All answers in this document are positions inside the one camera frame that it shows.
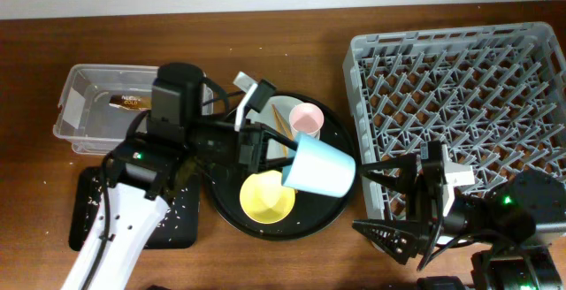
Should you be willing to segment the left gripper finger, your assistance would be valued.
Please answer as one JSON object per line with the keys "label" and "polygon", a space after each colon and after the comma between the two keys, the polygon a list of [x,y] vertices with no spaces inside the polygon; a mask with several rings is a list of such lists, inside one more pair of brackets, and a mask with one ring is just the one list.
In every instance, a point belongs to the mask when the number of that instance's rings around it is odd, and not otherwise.
{"label": "left gripper finger", "polygon": [[258,168],[259,169],[281,169],[286,166],[290,166],[294,161],[293,157],[279,157],[275,159],[264,159],[262,160]]}
{"label": "left gripper finger", "polygon": [[297,150],[297,142],[296,141],[290,140],[285,135],[281,134],[280,132],[273,129],[272,127],[267,126],[265,124],[261,124],[260,130],[261,130],[263,138],[266,141],[274,140],[277,143],[282,144],[283,146],[285,146],[285,147],[287,147],[291,150]]}

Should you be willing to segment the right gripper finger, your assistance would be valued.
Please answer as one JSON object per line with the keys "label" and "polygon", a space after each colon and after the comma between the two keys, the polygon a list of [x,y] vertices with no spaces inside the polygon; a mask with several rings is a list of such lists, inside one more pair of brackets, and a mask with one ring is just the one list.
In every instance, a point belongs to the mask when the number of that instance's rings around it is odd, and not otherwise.
{"label": "right gripper finger", "polygon": [[356,173],[394,191],[410,191],[417,180],[417,155],[409,153],[385,161],[358,164]]}
{"label": "right gripper finger", "polygon": [[399,264],[424,252],[429,240],[428,228],[418,221],[354,220],[352,228]]}

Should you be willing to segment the wooden chopstick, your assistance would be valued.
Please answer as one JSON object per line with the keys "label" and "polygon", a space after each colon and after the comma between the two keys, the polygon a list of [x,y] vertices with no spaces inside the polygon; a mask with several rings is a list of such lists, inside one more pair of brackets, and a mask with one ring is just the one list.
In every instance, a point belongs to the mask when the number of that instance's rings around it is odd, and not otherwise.
{"label": "wooden chopstick", "polygon": [[[286,134],[284,129],[283,129],[283,125],[281,124],[280,118],[279,118],[279,114],[277,113],[276,107],[274,104],[272,104],[272,113],[275,119],[275,124],[276,124],[276,129],[280,134]],[[287,151],[287,146],[280,144],[281,150],[284,154],[284,157],[288,157],[288,151]]]}
{"label": "wooden chopstick", "polygon": [[277,122],[279,123],[280,128],[283,130],[283,133],[285,134],[285,136],[288,139],[293,140],[294,135],[291,132],[290,126],[285,121],[284,117],[281,115],[281,113],[279,112],[279,110],[277,109],[277,107],[274,104],[272,105],[272,110],[273,110],[275,118],[276,118]]}

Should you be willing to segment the grey round plate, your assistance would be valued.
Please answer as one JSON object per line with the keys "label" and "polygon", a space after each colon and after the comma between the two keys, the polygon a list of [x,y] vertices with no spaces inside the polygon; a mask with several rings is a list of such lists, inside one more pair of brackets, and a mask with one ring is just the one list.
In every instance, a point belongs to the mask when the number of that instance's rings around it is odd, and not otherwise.
{"label": "grey round plate", "polygon": [[[275,113],[273,112],[272,106],[275,106],[279,111],[281,117],[289,124],[289,114],[291,110],[302,103],[302,100],[298,98],[287,96],[287,95],[276,95],[269,99],[267,104],[264,106],[260,113],[250,110],[246,118],[250,120],[251,123],[259,122],[265,124],[273,129],[277,129],[277,120]],[[269,145],[267,148],[267,159],[277,159],[281,157],[286,157],[285,150],[282,146],[273,140],[269,140]]]}

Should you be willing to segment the yellow bowl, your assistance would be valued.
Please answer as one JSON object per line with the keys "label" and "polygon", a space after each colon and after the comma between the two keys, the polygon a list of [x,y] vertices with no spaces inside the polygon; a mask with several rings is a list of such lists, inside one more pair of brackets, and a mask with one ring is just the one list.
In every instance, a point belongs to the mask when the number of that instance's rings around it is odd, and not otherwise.
{"label": "yellow bowl", "polygon": [[241,185],[240,206],[259,224],[275,224],[294,208],[296,192],[282,185],[282,173],[268,171],[249,175]]}

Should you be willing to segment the pink plastic cup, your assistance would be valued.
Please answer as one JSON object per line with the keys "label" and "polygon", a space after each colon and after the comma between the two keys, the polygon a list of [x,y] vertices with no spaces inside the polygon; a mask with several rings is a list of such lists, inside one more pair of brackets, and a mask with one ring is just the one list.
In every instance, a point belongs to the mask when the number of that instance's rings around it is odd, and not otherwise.
{"label": "pink plastic cup", "polygon": [[293,137],[298,133],[304,133],[318,139],[324,122],[324,113],[313,103],[300,103],[289,114],[289,125]]}

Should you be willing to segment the blue plastic cup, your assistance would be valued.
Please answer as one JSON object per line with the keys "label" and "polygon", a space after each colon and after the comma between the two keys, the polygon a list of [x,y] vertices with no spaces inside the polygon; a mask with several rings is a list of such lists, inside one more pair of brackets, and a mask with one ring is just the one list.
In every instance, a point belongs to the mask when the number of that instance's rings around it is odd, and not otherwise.
{"label": "blue plastic cup", "polygon": [[341,198],[353,185],[355,159],[304,133],[295,137],[293,162],[282,170],[281,185],[298,191]]}

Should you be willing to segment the gold snack wrapper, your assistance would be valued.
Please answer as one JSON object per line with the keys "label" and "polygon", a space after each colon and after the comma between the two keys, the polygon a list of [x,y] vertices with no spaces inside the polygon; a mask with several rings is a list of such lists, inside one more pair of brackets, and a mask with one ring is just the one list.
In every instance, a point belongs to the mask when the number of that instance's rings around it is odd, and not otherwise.
{"label": "gold snack wrapper", "polygon": [[112,95],[109,105],[130,111],[146,111],[151,109],[151,99],[148,96]]}

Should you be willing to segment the nut shell food scraps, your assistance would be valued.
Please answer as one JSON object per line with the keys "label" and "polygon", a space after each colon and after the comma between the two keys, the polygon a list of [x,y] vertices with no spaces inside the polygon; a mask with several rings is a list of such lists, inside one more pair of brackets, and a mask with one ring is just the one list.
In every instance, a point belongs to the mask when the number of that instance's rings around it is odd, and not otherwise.
{"label": "nut shell food scraps", "polygon": [[177,169],[173,183],[171,194],[177,195],[188,186],[190,178],[196,173],[198,163],[195,157],[189,157],[182,162]]}

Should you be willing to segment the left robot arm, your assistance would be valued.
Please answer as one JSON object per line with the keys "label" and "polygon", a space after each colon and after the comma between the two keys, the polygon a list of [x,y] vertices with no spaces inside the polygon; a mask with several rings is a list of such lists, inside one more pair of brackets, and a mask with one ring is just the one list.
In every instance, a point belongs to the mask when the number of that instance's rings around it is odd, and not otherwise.
{"label": "left robot arm", "polygon": [[268,160],[270,140],[296,149],[273,128],[248,124],[248,111],[260,111],[276,93],[268,80],[248,83],[233,122],[225,113],[202,114],[201,88],[216,92],[225,107],[229,95],[196,65],[170,63],[157,69],[151,107],[139,113],[125,139],[103,158],[101,201],[88,237],[67,275],[65,289],[122,289],[151,234],[165,218],[191,177],[221,165],[251,173],[290,165],[290,157]]}

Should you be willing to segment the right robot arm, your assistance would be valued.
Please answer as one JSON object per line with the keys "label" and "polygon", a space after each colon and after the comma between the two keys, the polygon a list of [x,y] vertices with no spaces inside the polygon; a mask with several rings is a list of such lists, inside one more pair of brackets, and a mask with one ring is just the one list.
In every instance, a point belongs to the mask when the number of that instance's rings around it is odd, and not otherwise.
{"label": "right robot arm", "polygon": [[360,164],[357,173],[405,197],[405,219],[363,219],[353,228],[397,263],[421,258],[423,270],[451,248],[489,245],[474,254],[474,289],[563,289],[549,246],[565,234],[565,186],[529,169],[485,197],[461,195],[474,183],[469,165],[450,159],[439,141],[419,153]]}

